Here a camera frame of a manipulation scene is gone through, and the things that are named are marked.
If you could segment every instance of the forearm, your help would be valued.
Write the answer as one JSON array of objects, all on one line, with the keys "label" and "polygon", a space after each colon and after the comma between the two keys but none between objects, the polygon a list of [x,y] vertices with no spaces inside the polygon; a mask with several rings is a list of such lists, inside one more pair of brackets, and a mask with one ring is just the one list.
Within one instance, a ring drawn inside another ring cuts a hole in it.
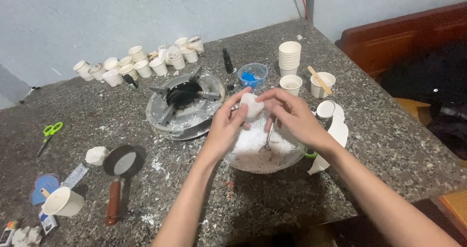
[{"label": "forearm", "polygon": [[[209,155],[200,153],[198,157],[209,157]],[[215,162],[206,163],[207,161],[195,160],[177,199],[151,245],[152,247],[188,247],[193,245],[207,182],[215,166]]]},{"label": "forearm", "polygon": [[337,145],[326,160],[347,185],[359,206],[397,247],[458,247],[447,233]]}]

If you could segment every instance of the blue plastic container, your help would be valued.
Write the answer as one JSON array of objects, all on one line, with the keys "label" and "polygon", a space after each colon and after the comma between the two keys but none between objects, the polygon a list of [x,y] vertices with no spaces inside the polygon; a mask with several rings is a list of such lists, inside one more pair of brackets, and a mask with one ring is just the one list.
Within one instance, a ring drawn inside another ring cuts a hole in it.
[{"label": "blue plastic container", "polygon": [[268,74],[268,67],[259,63],[244,65],[237,71],[243,88],[251,86],[252,92],[260,91],[266,86]]}]

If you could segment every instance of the person's left hand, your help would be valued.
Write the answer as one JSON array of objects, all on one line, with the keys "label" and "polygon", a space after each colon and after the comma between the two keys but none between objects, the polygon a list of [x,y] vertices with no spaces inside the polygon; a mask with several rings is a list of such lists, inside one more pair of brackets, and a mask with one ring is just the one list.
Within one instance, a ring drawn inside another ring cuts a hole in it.
[{"label": "person's left hand", "polygon": [[215,160],[215,162],[217,162],[225,155],[227,150],[231,148],[238,128],[242,125],[250,127],[248,123],[244,122],[248,113],[248,105],[242,104],[237,110],[231,110],[231,108],[240,101],[242,95],[250,91],[251,87],[243,89],[231,96],[225,101],[224,105],[218,109],[211,123],[211,130],[199,154],[209,155],[208,158],[210,158],[210,160]]}]

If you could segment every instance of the small box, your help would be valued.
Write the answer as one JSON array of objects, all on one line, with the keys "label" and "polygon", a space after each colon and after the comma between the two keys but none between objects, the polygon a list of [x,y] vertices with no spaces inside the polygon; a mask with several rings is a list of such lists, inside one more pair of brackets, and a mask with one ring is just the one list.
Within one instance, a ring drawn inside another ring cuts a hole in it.
[{"label": "small box", "polygon": [[53,215],[46,215],[44,211],[39,213],[39,219],[41,220],[44,232],[47,235],[53,228],[57,227],[57,221]]}]

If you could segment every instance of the wooden furniture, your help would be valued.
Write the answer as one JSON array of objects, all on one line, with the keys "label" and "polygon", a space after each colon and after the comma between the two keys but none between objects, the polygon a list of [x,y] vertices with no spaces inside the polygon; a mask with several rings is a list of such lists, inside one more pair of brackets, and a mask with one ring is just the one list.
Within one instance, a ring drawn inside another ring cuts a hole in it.
[{"label": "wooden furniture", "polygon": [[372,78],[408,56],[467,40],[467,2],[342,32],[338,47]]}]

